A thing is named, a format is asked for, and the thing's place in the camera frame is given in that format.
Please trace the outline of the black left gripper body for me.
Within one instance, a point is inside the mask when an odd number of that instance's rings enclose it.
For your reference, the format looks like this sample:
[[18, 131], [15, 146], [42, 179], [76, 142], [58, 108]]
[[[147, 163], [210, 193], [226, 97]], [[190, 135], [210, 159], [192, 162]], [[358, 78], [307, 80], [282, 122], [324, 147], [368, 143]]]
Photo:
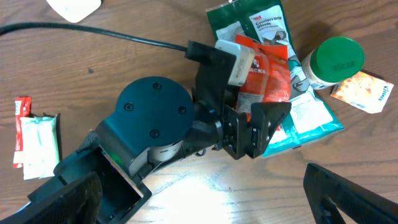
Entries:
[[248, 122], [233, 109], [240, 86], [228, 84], [236, 56], [190, 41], [185, 58], [200, 64], [192, 88], [195, 118], [186, 142], [196, 151], [212, 146], [235, 160], [244, 157]]

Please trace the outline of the green lid jar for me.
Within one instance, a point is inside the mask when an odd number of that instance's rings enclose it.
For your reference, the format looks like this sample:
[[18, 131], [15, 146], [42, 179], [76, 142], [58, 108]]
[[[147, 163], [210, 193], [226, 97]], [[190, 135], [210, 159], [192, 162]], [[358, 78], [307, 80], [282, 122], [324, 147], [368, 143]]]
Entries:
[[322, 90], [357, 74], [364, 61], [364, 50], [357, 41], [336, 36], [311, 51], [303, 59], [302, 68], [310, 86]]

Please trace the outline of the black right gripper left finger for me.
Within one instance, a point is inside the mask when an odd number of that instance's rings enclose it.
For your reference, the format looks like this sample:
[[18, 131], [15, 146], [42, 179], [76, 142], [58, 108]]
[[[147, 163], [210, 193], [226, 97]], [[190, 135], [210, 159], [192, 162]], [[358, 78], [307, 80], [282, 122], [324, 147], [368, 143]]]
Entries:
[[46, 199], [32, 203], [1, 220], [2, 224], [58, 224], [96, 222], [103, 189], [99, 176], [90, 172]]

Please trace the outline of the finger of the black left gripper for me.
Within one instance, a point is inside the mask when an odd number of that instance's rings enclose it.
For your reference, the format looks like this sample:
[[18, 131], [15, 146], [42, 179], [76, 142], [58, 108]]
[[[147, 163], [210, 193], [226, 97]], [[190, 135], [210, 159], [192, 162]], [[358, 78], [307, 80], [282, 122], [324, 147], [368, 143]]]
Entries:
[[249, 146], [245, 153], [252, 159], [263, 155], [271, 138], [290, 113], [289, 102], [253, 103], [249, 122]]

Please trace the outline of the white small packet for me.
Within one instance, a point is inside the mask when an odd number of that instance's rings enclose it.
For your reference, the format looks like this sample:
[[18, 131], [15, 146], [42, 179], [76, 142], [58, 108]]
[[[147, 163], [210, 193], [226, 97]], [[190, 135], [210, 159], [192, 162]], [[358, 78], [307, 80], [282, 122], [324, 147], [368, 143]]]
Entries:
[[57, 117], [21, 118], [23, 134], [24, 180], [53, 177], [60, 162], [57, 142]]

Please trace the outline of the orange Kleenex tissue pack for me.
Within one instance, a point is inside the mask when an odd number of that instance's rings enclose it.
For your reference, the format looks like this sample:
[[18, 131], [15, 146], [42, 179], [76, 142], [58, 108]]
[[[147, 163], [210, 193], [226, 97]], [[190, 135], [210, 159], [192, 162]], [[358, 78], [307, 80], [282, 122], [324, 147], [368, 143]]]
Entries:
[[364, 72], [335, 85], [330, 96], [369, 114], [380, 113], [394, 84]]

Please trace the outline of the red packet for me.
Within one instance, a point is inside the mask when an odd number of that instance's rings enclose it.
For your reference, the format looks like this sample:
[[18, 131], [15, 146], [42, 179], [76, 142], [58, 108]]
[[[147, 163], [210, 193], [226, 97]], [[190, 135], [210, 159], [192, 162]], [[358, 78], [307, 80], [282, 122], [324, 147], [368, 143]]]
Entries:
[[15, 124], [16, 124], [16, 145], [14, 150], [13, 168], [23, 167], [23, 134], [21, 118], [30, 116], [32, 98], [30, 96], [21, 96], [15, 99]]

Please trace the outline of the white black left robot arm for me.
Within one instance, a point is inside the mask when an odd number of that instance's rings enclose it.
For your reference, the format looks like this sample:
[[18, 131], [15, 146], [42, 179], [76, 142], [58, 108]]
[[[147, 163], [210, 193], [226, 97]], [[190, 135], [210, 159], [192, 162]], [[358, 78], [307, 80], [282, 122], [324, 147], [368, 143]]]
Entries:
[[291, 104], [253, 103], [250, 116], [238, 113], [228, 83], [236, 57], [198, 42], [185, 57], [200, 64], [192, 91], [165, 77], [129, 84], [115, 111], [7, 222], [126, 223], [151, 196], [149, 174], [210, 146], [233, 159], [262, 155]]

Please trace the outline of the red snack bag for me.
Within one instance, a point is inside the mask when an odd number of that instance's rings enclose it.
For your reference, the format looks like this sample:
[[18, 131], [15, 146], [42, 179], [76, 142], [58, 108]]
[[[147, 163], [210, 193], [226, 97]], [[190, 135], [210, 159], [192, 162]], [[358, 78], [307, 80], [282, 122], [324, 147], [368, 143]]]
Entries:
[[245, 84], [239, 88], [235, 110], [251, 118], [253, 103], [288, 102], [290, 69], [286, 45], [264, 45], [245, 35], [235, 37], [237, 44], [254, 50], [255, 56]]

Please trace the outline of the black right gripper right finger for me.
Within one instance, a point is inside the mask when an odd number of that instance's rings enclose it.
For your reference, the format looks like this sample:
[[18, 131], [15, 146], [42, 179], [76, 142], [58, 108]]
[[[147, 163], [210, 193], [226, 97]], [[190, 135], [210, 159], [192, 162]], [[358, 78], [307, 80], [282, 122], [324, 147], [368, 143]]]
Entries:
[[342, 176], [309, 163], [303, 187], [316, 223], [397, 223], [397, 204]]

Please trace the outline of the green white 3M package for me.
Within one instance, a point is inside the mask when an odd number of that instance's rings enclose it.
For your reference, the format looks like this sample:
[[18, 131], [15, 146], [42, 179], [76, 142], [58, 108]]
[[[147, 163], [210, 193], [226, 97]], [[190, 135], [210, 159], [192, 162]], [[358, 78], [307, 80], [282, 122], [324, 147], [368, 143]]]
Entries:
[[262, 44], [287, 46], [292, 109], [273, 135], [264, 157], [282, 154], [344, 129], [303, 72], [280, 0], [228, 1], [207, 9], [206, 14], [216, 39], [232, 40], [236, 34], [244, 34]]

